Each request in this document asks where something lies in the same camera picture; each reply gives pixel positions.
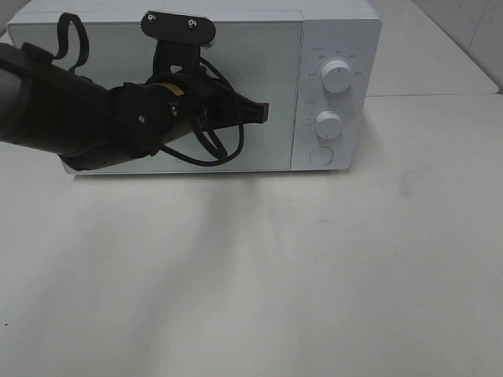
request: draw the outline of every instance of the white microwave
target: white microwave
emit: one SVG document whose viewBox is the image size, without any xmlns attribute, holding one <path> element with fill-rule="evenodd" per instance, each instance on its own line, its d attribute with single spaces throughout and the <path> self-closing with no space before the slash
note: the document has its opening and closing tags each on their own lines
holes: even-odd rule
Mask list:
<svg viewBox="0 0 503 377">
<path fill-rule="evenodd" d="M 259 170 L 343 170 L 351 165 L 381 22 L 365 0 L 32 0 L 7 25 L 13 44 L 57 50 L 62 12 L 77 14 L 87 29 L 90 53 L 79 69 L 105 88 L 144 82 L 152 70 L 156 40 L 139 22 L 145 11 L 207 17 L 216 28 L 211 62 L 247 98 L 269 104 L 267 121 L 244 129 L 242 153 L 217 167 L 199 167 L 158 153 L 73 174 L 139 174 Z M 76 59 L 77 35 L 68 55 Z M 234 148 L 235 127 L 217 130 Z M 170 146 L 198 159 L 211 158 L 187 134 Z"/>
</svg>

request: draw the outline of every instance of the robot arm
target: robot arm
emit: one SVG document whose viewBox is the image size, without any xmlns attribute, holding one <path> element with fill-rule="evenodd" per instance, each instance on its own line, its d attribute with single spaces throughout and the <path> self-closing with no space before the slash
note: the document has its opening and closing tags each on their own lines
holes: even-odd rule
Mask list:
<svg viewBox="0 0 503 377">
<path fill-rule="evenodd" d="M 79 33 L 80 54 L 65 71 L 53 61 L 68 51 L 70 23 Z M 215 37 L 214 24 L 203 17 L 147 12 L 141 29 L 157 39 L 152 77 L 111 90 L 75 74 L 89 54 L 86 30 L 76 15 L 61 15 L 56 56 L 29 43 L 21 49 L 0 43 L 0 141 L 57 153 L 74 170 L 109 167 L 159 151 L 204 167 L 237 157 L 244 124 L 267 121 L 269 106 L 236 93 L 200 56 L 201 46 Z M 215 130 L 232 126 L 240 139 L 229 154 Z M 166 146 L 191 133 L 214 161 Z"/>
</svg>

